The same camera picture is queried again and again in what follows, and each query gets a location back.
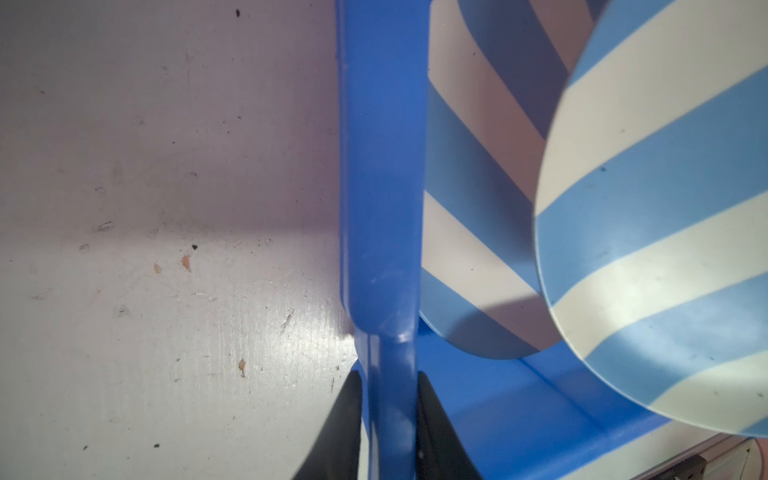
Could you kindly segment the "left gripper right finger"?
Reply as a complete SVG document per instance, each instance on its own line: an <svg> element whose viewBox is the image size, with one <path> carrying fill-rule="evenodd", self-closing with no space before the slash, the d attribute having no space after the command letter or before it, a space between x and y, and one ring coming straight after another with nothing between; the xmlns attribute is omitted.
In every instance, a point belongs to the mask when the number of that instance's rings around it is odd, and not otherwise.
<svg viewBox="0 0 768 480"><path fill-rule="evenodd" d="M424 372L418 373L416 478L482 479Z"/></svg>

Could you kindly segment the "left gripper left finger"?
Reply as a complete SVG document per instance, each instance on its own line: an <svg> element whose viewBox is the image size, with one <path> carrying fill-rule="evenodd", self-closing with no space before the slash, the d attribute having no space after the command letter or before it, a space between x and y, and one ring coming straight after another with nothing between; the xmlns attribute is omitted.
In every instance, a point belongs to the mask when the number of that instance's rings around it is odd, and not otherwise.
<svg viewBox="0 0 768 480"><path fill-rule="evenodd" d="M358 478L362 407L362 379L352 370L295 480Z"/></svg>

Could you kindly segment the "blue plastic bin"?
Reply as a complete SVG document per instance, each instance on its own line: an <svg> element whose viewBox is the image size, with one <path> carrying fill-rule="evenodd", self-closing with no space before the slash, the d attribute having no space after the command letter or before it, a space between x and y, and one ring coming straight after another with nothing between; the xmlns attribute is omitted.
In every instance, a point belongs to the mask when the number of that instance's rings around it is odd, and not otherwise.
<svg viewBox="0 0 768 480"><path fill-rule="evenodd" d="M424 372L485 479L633 479L687 429L624 399L562 341L467 353L422 320L428 53L435 1L336 5L341 297L355 327L371 479L416 478Z"/></svg>

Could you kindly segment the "blue white striped plate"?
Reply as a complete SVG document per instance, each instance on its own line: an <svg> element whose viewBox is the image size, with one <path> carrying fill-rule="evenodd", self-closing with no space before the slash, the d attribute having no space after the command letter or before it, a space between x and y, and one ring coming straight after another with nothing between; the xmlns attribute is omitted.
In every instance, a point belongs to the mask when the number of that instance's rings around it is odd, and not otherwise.
<svg viewBox="0 0 768 480"><path fill-rule="evenodd" d="M601 1L435 1L420 315L454 347L516 359L559 342L533 202L561 93Z"/></svg>

